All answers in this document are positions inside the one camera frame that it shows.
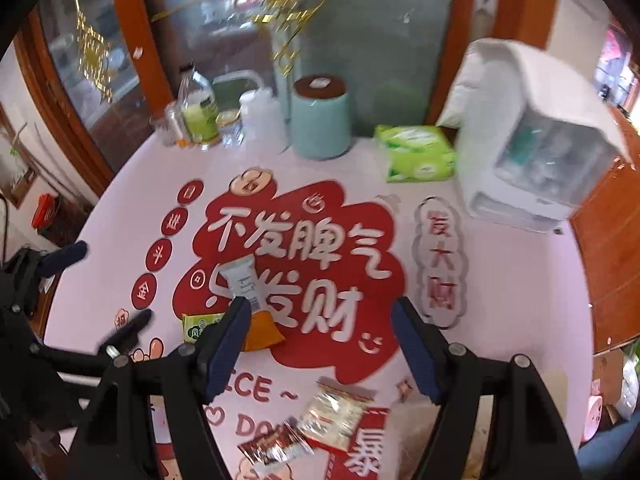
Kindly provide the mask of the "orange white snack packet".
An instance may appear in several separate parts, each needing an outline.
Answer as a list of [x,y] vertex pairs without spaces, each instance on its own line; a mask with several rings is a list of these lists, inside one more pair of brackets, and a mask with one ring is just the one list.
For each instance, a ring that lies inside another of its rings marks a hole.
[[254,256],[248,255],[225,263],[219,268],[219,272],[227,281],[232,297],[243,297],[250,304],[252,318],[243,351],[262,351],[285,341],[285,336],[277,328],[267,308],[266,296],[255,269]]

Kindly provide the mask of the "green label glass bottle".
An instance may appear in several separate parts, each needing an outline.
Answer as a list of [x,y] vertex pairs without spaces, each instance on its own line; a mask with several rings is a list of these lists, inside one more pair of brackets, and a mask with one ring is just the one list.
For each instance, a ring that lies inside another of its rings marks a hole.
[[180,67],[178,103],[195,144],[209,145],[220,139],[216,123],[219,108],[213,86],[193,62]]

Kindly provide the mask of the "brown small snack packet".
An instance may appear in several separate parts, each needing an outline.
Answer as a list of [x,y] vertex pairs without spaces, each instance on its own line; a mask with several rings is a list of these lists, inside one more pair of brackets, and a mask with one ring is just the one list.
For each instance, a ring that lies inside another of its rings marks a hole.
[[268,434],[240,444],[239,450],[262,478],[294,460],[314,454],[305,437],[288,422],[278,425]]

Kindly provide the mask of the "small glass jar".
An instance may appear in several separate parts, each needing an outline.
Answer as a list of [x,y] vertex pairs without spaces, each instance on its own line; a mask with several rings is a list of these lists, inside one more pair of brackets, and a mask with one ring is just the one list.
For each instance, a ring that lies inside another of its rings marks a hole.
[[216,118],[221,143],[226,148],[240,146],[244,140],[241,113],[237,108],[223,110]]

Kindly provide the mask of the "white noodle snack packet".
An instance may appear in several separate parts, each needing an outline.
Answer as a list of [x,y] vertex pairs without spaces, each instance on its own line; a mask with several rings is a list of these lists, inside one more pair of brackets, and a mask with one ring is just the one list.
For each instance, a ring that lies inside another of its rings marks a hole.
[[296,429],[322,448],[346,452],[374,392],[322,377],[296,422]]

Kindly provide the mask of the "blue fabric sofa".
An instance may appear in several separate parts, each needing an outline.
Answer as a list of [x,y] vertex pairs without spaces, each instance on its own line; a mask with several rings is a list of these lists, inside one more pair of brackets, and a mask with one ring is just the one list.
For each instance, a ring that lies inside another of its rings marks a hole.
[[640,479],[639,412],[598,432],[577,452],[584,479]]

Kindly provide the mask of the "pink plastic stool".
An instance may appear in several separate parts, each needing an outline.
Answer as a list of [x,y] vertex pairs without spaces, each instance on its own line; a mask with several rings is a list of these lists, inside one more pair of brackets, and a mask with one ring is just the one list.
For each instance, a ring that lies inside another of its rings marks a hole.
[[582,443],[590,441],[597,433],[603,411],[602,396],[590,396],[584,429],[582,430]]

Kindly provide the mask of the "red cartoon table mat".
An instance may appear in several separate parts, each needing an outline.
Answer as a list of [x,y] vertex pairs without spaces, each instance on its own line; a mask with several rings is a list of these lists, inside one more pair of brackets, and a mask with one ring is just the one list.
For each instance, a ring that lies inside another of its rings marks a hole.
[[[242,352],[224,392],[204,412],[235,479],[375,479],[390,404],[407,367],[390,308],[400,296],[442,325],[463,309],[459,211],[449,182],[349,188],[344,179],[250,168],[231,182],[137,178],[110,191],[120,241],[134,255],[134,286],[115,315],[155,313],[137,361],[183,341],[184,314],[224,313],[232,300],[219,268],[253,255],[267,308],[285,341]],[[259,477],[239,445],[292,425],[320,378],[370,386],[346,452],[308,440],[311,456]]]

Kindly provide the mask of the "green tissue pack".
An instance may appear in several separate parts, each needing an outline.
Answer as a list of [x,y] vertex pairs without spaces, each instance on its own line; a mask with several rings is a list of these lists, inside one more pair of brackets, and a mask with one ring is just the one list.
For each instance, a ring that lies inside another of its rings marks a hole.
[[387,182],[445,181],[454,175],[457,153],[441,128],[378,125],[374,137],[385,157]]

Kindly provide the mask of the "mint green canister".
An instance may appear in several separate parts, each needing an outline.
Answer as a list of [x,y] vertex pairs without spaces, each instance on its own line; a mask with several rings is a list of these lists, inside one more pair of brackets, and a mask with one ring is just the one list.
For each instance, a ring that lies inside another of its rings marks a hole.
[[314,74],[294,82],[291,136],[294,152],[304,159],[334,159],[350,149],[352,120],[343,79]]

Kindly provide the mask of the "small green snack packet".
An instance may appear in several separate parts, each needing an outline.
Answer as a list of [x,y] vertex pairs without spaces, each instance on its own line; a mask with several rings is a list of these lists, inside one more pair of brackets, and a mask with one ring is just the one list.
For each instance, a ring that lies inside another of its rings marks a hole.
[[223,313],[184,314],[181,319],[183,341],[187,344],[194,344],[209,325],[219,323],[223,317]]

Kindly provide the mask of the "white plastic storage bin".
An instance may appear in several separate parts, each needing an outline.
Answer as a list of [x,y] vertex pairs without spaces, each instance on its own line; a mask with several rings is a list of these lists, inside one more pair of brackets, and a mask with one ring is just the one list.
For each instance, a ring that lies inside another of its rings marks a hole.
[[[409,479],[416,472],[430,442],[440,406],[418,391],[416,382],[405,379],[399,386],[400,397],[392,404],[385,423],[385,450],[378,476],[381,479]],[[465,479],[480,479],[493,445],[509,442],[510,430],[501,426],[506,409],[495,394],[480,398],[468,456],[463,469]]]

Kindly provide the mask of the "wooden wall cabinet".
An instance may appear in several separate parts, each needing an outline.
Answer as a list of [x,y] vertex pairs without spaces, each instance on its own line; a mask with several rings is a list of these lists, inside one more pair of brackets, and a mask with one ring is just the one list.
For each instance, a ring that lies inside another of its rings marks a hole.
[[587,278],[594,352],[639,336],[639,133],[611,113],[632,162],[620,159],[570,219]]

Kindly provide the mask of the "white squeeze bottle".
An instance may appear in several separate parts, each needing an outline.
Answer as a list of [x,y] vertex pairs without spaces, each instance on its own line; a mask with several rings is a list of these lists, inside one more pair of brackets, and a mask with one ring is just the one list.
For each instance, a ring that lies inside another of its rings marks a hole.
[[212,80],[219,113],[237,108],[244,140],[240,146],[249,158],[277,156],[288,148],[288,133],[278,99],[254,70],[217,76]]

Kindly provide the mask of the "white tabletop sterilizer cabinet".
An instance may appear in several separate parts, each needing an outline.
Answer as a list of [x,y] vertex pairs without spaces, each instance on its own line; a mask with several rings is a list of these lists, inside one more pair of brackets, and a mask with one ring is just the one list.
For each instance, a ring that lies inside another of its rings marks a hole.
[[549,232],[582,206],[626,141],[592,84],[515,40],[471,42],[439,127],[456,130],[456,178],[468,214]]

